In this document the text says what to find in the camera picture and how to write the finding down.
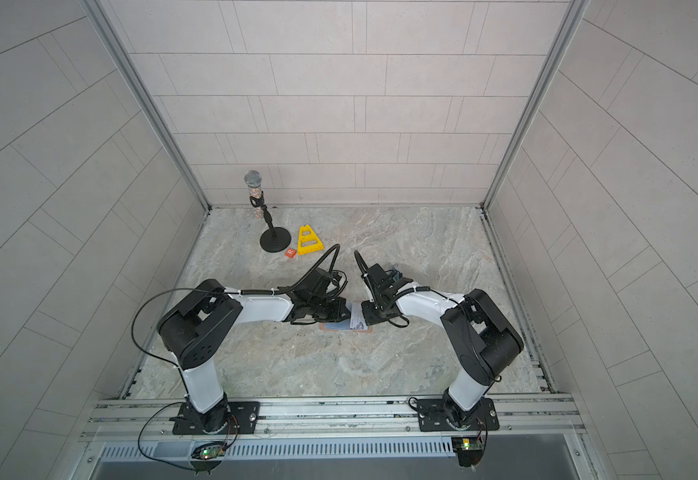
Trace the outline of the right circuit board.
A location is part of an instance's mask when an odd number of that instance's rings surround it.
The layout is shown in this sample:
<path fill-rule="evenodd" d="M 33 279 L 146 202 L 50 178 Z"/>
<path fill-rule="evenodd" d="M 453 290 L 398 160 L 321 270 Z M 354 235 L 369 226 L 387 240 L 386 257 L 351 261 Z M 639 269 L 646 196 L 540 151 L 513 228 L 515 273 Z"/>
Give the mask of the right circuit board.
<path fill-rule="evenodd" d="M 460 467 L 471 468 L 480 463 L 486 447 L 481 437 L 452 437 L 451 440 Z"/>

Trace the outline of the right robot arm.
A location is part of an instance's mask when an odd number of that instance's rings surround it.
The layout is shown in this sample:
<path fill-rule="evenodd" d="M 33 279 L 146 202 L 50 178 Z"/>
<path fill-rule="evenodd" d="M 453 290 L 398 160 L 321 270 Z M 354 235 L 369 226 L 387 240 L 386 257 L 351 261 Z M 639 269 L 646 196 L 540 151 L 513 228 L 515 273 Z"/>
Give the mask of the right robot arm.
<path fill-rule="evenodd" d="M 443 293 L 378 264 L 360 261 L 358 266 L 370 293 L 362 303 L 367 324 L 403 328 L 399 320 L 416 317 L 444 329 L 461 365 L 444 394 L 453 414 L 464 417 L 473 411 L 524 350 L 521 335 L 485 291 Z"/>

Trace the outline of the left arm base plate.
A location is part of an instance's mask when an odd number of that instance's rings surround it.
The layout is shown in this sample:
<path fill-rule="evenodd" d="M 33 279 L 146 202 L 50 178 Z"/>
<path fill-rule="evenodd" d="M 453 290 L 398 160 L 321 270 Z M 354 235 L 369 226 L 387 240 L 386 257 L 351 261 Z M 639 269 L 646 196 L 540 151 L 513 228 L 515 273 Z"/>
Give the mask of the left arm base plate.
<path fill-rule="evenodd" d="M 189 402 L 169 418 L 174 435 L 252 434 L 261 404 L 255 401 L 221 402 L 206 413 L 199 413 Z"/>

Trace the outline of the yellow triangular plastic block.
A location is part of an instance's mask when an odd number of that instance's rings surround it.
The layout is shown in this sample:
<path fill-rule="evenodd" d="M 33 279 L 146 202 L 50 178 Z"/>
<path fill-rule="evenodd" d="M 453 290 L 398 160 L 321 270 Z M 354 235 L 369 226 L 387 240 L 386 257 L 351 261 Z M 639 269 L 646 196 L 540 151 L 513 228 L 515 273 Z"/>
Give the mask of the yellow triangular plastic block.
<path fill-rule="evenodd" d="M 322 251 L 324 244 L 310 225 L 299 227 L 297 253 L 299 256 Z"/>

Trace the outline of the microphone on black stand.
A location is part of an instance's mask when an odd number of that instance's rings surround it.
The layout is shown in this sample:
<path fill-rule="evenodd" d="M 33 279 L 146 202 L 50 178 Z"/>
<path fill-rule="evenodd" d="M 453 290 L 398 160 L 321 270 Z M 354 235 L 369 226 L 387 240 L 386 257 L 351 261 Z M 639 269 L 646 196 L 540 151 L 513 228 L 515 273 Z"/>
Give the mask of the microphone on black stand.
<path fill-rule="evenodd" d="M 291 234 L 284 227 L 274 225 L 261 187 L 261 174 L 256 170 L 249 170 L 244 176 L 244 181 L 248 187 L 250 204 L 260 211 L 267 225 L 267 229 L 261 234 L 259 239 L 261 248 L 268 253 L 285 251 L 290 246 Z"/>

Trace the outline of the aluminium mounting rail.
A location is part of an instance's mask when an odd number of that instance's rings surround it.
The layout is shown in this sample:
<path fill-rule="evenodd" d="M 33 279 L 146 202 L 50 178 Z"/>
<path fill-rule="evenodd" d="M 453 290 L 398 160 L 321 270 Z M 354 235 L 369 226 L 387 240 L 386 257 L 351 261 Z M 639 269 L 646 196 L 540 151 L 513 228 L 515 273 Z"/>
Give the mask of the aluminium mounting rail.
<path fill-rule="evenodd" d="M 423 413 L 409 396 L 251 398 L 230 403 L 232 419 L 217 433 L 220 440 L 286 438 L 382 438 L 583 433 L 586 428 L 569 394 L 491 394 L 479 419 L 455 428 L 442 401 L 420 395 Z M 180 410 L 178 400 L 99 401 L 84 424 L 83 440 L 209 439 Z"/>

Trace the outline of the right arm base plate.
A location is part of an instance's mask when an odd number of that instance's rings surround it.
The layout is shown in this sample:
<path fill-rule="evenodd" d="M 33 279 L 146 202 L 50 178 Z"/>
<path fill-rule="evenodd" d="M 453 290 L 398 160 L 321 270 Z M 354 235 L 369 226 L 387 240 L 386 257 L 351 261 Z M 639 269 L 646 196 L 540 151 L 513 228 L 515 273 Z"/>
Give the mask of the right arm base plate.
<path fill-rule="evenodd" d="M 422 432 L 483 432 L 500 429 L 492 399 L 483 397 L 471 410 L 462 410 L 455 402 L 444 398 L 409 397 Z"/>

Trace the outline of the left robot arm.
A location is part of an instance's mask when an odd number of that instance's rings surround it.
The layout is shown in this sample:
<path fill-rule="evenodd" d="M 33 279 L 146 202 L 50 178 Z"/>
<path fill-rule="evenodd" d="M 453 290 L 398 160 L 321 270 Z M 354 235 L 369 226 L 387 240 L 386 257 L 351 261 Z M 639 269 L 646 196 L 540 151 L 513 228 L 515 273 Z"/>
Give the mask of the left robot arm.
<path fill-rule="evenodd" d="M 192 289 L 160 319 L 157 332 L 176 359 L 194 412 L 206 416 L 226 407 L 214 356 L 233 326 L 341 322 L 351 316 L 342 297 L 346 285 L 343 272 L 316 267 L 296 284 L 270 290 L 232 291 L 214 279 Z"/>

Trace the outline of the left green circuit board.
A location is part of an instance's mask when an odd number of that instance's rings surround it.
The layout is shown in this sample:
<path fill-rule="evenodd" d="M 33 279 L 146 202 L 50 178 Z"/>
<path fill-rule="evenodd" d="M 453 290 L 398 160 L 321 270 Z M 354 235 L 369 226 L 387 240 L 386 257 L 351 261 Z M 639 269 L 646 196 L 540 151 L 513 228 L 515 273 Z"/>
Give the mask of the left green circuit board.
<path fill-rule="evenodd" d="M 191 453 L 191 458 L 197 461 L 214 461 L 222 458 L 227 449 L 226 442 L 214 441 L 197 446 Z"/>

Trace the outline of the white credit card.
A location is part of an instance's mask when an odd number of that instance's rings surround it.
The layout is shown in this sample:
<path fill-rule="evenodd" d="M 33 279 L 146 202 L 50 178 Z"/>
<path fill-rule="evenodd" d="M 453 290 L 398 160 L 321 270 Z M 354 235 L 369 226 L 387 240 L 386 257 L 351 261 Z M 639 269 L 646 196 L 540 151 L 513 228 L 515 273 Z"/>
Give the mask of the white credit card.
<path fill-rule="evenodd" d="M 352 302 L 350 305 L 350 329 L 352 331 L 367 331 L 369 326 L 365 320 L 362 303 Z"/>

